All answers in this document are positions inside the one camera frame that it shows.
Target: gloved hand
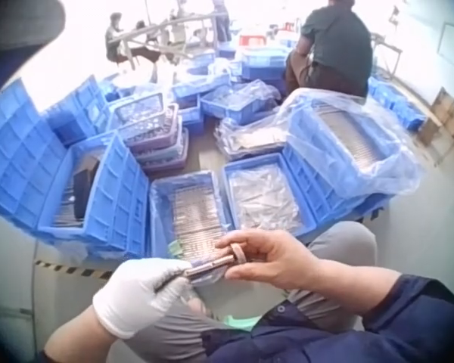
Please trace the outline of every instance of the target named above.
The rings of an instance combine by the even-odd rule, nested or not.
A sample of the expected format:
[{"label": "gloved hand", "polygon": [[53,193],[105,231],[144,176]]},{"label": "gloved hand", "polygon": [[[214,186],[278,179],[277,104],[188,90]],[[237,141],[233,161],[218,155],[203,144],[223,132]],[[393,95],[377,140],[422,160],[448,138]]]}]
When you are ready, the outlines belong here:
[{"label": "gloved hand", "polygon": [[188,286],[187,278],[174,277],[190,267],[189,262],[176,259],[124,262],[92,298],[101,325],[115,337],[129,339],[153,324]]}]

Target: clear plastic bag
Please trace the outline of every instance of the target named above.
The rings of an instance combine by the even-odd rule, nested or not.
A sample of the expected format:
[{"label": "clear plastic bag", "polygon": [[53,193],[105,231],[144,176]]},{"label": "clear plastic bag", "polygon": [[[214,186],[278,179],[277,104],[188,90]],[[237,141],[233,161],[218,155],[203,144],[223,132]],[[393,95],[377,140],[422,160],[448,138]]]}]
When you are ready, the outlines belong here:
[{"label": "clear plastic bag", "polygon": [[276,117],[279,108],[260,113],[261,118],[240,126],[232,119],[223,119],[215,130],[217,146],[229,160],[267,154],[282,148],[286,142],[288,123]]},{"label": "clear plastic bag", "polygon": [[422,168],[412,141],[373,100],[302,88],[275,118],[288,121],[289,145],[341,197],[404,194],[419,186]]},{"label": "clear plastic bag", "polygon": [[[205,262],[216,254],[215,242],[230,228],[229,214],[212,172],[196,172],[154,181],[150,189],[153,257]],[[174,256],[171,243],[178,244]],[[208,275],[211,284],[223,274]]]},{"label": "clear plastic bag", "polygon": [[293,231],[303,227],[300,208],[279,166],[232,172],[228,187],[241,229]]}]

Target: metal part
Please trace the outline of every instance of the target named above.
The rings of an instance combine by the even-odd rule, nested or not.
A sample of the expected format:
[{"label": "metal part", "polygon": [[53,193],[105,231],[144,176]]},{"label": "metal part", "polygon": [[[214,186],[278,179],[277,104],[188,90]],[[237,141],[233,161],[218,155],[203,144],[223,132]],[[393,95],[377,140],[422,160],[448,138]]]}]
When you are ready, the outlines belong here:
[{"label": "metal part", "polygon": [[356,128],[347,112],[327,106],[319,109],[317,114],[320,115],[340,143],[351,153],[360,169],[369,168],[382,160],[378,150],[373,148],[367,137]]}]

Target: person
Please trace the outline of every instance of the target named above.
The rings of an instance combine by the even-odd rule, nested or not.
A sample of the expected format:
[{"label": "person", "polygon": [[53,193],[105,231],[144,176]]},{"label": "person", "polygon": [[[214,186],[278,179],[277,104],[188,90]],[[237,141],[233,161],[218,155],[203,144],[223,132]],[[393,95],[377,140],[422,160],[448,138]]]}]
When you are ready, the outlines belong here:
[{"label": "person", "polygon": [[[106,58],[114,63],[122,63],[126,62],[128,60],[128,57],[126,56],[125,51],[121,47],[121,41],[114,41],[115,38],[117,38],[119,35],[121,35],[121,32],[123,31],[120,28],[120,21],[122,18],[121,13],[112,13],[110,15],[110,25],[106,30]],[[148,59],[152,63],[158,62],[158,59],[160,59],[161,52],[159,51],[153,51],[151,49],[148,49],[146,47],[135,47],[135,48],[130,48],[131,50],[131,55],[133,57],[143,57],[145,59]]]},{"label": "person", "polygon": [[[189,282],[174,277],[188,262],[130,260],[52,334],[41,361],[104,361],[118,339],[150,362],[434,362],[454,349],[454,296],[438,281],[374,267],[375,237],[359,223],[338,223],[308,248],[262,230],[230,232],[217,247],[232,243],[255,262],[225,278],[291,291],[252,331],[179,301]],[[357,315],[364,331],[353,329]]]},{"label": "person", "polygon": [[214,12],[224,14],[216,17],[217,40],[219,42],[230,42],[232,40],[230,16],[225,6],[225,0],[212,0],[212,3]]},{"label": "person", "polygon": [[354,0],[329,0],[328,6],[308,16],[286,63],[288,95],[308,87],[367,96],[373,50],[370,32],[352,12],[354,4]]}]

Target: wrist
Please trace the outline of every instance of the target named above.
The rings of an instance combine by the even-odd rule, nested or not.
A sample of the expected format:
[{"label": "wrist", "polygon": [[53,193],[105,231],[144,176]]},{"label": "wrist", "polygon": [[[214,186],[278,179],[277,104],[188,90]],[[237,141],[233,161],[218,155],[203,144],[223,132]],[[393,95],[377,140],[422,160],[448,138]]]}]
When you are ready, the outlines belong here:
[{"label": "wrist", "polygon": [[115,340],[118,338],[115,337],[112,333],[110,333],[106,327],[101,323],[99,320],[98,314],[96,313],[93,306],[89,306],[84,312],[84,319],[85,319],[85,326],[88,327],[90,333],[97,337],[98,339],[104,342],[111,342],[114,343]]}]

